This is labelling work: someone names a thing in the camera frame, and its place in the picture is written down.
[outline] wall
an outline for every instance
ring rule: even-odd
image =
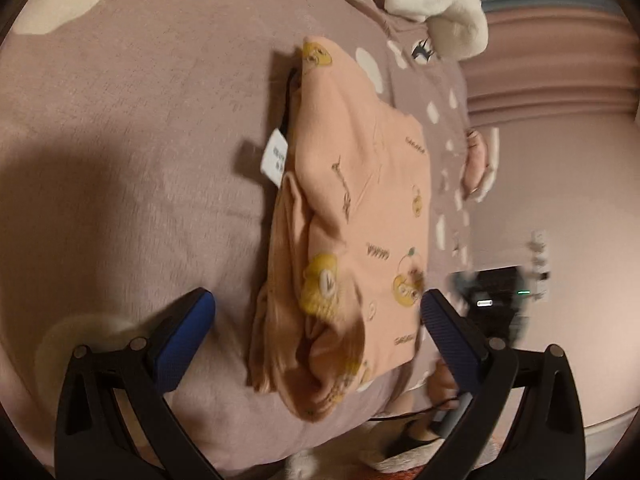
[[[585,426],[602,422],[640,404],[640,129],[583,114],[505,123],[500,141],[495,187],[472,211],[475,267],[530,269],[527,242],[546,229],[550,299],[529,303],[519,346],[564,347]]]

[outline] black cable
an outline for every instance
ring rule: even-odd
[[[402,415],[393,415],[393,416],[372,416],[369,421],[370,422],[382,422],[384,420],[401,420],[402,418],[411,418],[412,416],[422,415],[423,413],[429,413],[433,410],[437,410],[440,406],[444,406],[450,400],[458,400],[458,397],[451,397],[450,399],[443,400],[442,402],[436,404],[435,406],[431,406],[430,408],[426,408],[424,410],[420,410],[420,412],[413,413],[403,413]]]

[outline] blue gripper pad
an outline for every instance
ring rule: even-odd
[[[438,347],[461,392],[473,396],[480,390],[480,354],[476,339],[474,346],[462,327],[466,320],[458,315],[449,301],[433,289],[420,302],[422,323]]]
[[[208,291],[196,298],[153,360],[156,390],[174,391],[187,371],[216,316],[216,301]]]

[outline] yellow bear print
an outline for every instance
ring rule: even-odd
[[[336,378],[334,386],[332,386],[326,401],[330,404],[337,404],[342,402],[344,396],[347,394],[349,387],[356,379],[358,371],[362,365],[358,361],[347,360],[344,365],[344,371]]]
[[[414,216],[418,218],[422,213],[422,196],[420,195],[420,188],[414,186],[414,201],[412,203],[414,208]]]
[[[369,366],[369,362],[368,361],[364,361],[362,363],[362,368],[363,368],[363,373],[362,373],[362,378],[360,379],[360,384],[366,384],[371,380],[371,375],[372,375],[372,371],[371,368]]]
[[[302,46],[302,60],[313,63],[315,66],[329,66],[333,62],[328,50],[314,41]]]
[[[334,254],[319,253],[309,262],[303,273],[300,308],[305,314],[323,321],[331,321],[338,302],[338,258]]]
[[[393,292],[396,301],[405,307],[414,306],[424,292],[422,259],[414,247],[409,249],[398,264],[398,275],[394,278]]]

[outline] screw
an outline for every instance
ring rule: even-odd
[[[137,337],[135,339],[132,339],[131,342],[129,343],[129,348],[131,348],[135,352],[142,350],[145,346],[146,346],[146,339],[143,337]]]
[[[86,346],[84,345],[80,345],[80,346],[76,346],[76,348],[74,348],[74,357],[76,359],[82,359],[85,355],[86,355]]]
[[[562,357],[564,355],[564,350],[562,350],[558,345],[549,346],[549,351],[553,357]]]
[[[489,346],[494,350],[504,350],[507,345],[499,337],[492,337],[489,339]]]

